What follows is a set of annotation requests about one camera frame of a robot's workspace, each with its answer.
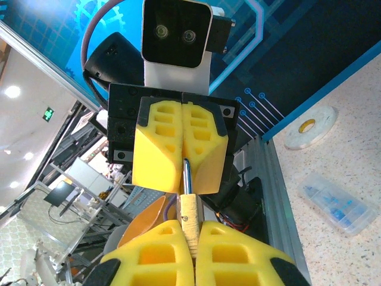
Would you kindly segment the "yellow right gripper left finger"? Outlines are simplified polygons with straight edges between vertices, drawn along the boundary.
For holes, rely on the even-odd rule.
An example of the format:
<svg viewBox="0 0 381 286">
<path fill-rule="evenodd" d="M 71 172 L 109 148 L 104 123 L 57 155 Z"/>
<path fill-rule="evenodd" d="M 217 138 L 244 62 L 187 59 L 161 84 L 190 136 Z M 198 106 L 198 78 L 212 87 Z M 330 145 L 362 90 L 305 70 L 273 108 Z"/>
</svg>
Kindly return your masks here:
<svg viewBox="0 0 381 286">
<path fill-rule="evenodd" d="M 106 254 L 83 286 L 195 286 L 178 220 L 168 220 Z"/>
</svg>

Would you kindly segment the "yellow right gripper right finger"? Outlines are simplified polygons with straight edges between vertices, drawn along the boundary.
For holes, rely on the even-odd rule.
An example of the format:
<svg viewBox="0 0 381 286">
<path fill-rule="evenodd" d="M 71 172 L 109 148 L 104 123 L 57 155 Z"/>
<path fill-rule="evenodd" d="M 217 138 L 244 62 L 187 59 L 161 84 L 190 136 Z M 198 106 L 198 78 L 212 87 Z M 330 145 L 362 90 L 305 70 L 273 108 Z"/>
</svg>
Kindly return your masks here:
<svg viewBox="0 0 381 286">
<path fill-rule="evenodd" d="M 196 286 L 310 286 L 286 253 L 218 222 L 199 236 Z"/>
</svg>

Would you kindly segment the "small brass padlock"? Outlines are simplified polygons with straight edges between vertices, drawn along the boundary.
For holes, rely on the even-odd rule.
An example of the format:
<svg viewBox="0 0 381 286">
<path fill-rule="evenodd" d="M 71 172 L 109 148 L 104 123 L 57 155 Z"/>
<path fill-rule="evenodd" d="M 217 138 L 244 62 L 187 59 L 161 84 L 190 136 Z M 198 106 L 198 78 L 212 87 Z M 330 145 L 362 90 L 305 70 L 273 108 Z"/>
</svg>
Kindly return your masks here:
<svg viewBox="0 0 381 286">
<path fill-rule="evenodd" d="M 177 196 L 177 219 L 181 224 L 190 256 L 195 262 L 204 221 L 204 207 L 200 197 L 193 191 L 191 164 L 187 158 L 183 159 L 180 194 Z"/>
</svg>

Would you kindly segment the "orange round object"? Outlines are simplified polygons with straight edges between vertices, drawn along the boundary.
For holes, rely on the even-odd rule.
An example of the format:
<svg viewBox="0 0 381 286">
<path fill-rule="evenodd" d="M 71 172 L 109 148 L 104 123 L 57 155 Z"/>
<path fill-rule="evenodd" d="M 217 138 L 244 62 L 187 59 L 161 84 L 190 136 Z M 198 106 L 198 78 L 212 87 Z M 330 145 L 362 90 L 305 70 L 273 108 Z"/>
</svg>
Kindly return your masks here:
<svg viewBox="0 0 381 286">
<path fill-rule="evenodd" d="M 125 230 L 117 248 L 163 223 L 163 212 L 167 205 L 168 198 L 163 195 L 138 214 Z"/>
</svg>

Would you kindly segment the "white cabinet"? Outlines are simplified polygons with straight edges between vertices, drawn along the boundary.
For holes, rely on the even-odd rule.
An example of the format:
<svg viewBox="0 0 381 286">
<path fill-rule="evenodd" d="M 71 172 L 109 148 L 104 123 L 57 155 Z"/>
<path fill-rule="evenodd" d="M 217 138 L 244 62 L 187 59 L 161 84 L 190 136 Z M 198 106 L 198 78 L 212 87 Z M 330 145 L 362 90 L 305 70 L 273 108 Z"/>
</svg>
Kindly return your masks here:
<svg viewBox="0 0 381 286">
<path fill-rule="evenodd" d="M 100 193 L 113 189 L 114 184 L 104 175 L 97 172 L 93 167 L 89 166 L 80 158 L 76 158 L 71 168 L 66 171 L 82 186 L 85 186 L 91 193 L 99 196 Z"/>
</svg>

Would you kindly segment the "black monitor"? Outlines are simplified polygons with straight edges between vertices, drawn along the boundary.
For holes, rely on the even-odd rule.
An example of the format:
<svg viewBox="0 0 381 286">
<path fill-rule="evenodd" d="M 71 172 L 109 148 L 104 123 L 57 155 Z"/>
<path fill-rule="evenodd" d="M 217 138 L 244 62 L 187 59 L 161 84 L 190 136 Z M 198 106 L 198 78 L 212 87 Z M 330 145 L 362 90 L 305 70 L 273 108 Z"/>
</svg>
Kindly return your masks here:
<svg viewBox="0 0 381 286">
<path fill-rule="evenodd" d="M 64 181 L 61 181 L 45 198 L 44 200 L 55 206 L 59 207 L 65 199 L 74 191 L 75 187 Z"/>
</svg>

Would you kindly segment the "white tape roll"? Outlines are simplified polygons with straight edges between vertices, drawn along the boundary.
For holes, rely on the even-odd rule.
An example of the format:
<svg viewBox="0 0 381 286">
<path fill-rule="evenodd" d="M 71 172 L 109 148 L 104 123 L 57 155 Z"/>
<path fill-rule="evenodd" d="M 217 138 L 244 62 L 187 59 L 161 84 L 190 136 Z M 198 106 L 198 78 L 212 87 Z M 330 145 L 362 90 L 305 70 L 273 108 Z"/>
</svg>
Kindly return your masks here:
<svg viewBox="0 0 381 286">
<path fill-rule="evenodd" d="M 337 117 L 338 112 L 332 106 L 312 107 L 287 127 L 285 147 L 302 150 L 314 145 L 329 133 Z"/>
</svg>

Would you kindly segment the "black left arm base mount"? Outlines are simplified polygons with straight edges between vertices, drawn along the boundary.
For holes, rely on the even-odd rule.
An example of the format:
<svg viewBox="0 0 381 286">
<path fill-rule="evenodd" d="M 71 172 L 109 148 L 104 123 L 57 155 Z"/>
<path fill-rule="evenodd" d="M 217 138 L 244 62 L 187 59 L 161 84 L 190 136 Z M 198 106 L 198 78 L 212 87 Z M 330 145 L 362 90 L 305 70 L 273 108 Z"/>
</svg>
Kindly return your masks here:
<svg viewBox="0 0 381 286">
<path fill-rule="evenodd" d="M 219 192 L 203 195 L 202 200 L 229 227 L 246 232 L 256 225 L 262 225 L 262 195 L 252 183 L 238 184 L 238 180 L 223 183 Z"/>
</svg>

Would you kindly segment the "aluminium mounting rail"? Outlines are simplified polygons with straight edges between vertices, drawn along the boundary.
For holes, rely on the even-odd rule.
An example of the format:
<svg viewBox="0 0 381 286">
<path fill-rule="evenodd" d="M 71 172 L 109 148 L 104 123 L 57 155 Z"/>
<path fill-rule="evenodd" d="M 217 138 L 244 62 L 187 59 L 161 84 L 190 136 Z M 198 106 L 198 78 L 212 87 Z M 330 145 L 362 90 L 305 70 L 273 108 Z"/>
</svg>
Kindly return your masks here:
<svg viewBox="0 0 381 286">
<path fill-rule="evenodd" d="M 250 140 L 236 153 L 234 165 L 240 171 L 249 168 L 245 182 L 254 181 L 263 192 L 268 243 L 290 256 L 312 286 L 274 142 Z"/>
</svg>

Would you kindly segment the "blue-edged aluminium side rail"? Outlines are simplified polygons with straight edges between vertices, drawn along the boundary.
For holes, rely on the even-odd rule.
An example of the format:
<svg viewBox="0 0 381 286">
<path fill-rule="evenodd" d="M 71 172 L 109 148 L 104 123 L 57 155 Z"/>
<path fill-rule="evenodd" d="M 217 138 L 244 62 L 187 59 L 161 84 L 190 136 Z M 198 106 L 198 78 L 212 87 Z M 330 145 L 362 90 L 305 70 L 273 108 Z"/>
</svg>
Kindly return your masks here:
<svg viewBox="0 0 381 286">
<path fill-rule="evenodd" d="M 273 127 L 268 132 L 266 132 L 262 136 L 262 139 L 264 141 L 271 140 L 281 130 L 287 127 L 287 125 L 289 125 L 291 122 L 297 119 L 300 115 L 306 112 L 314 104 L 318 103 L 322 98 L 324 98 L 334 89 L 336 89 L 340 84 L 344 83 L 344 81 L 346 81 L 349 77 L 354 75 L 357 71 L 363 68 L 366 64 L 368 64 L 371 60 L 373 60 L 378 55 L 381 55 L 381 46 L 375 45 L 374 47 L 369 49 L 367 52 L 365 52 L 362 56 L 360 56 L 358 59 L 356 59 L 353 63 L 351 63 L 347 68 L 345 68 L 337 76 L 335 76 L 330 82 L 328 82 L 321 89 L 319 89 L 309 99 L 303 102 L 299 107 L 294 109 L 293 112 L 288 114 L 275 127 Z"/>
</svg>

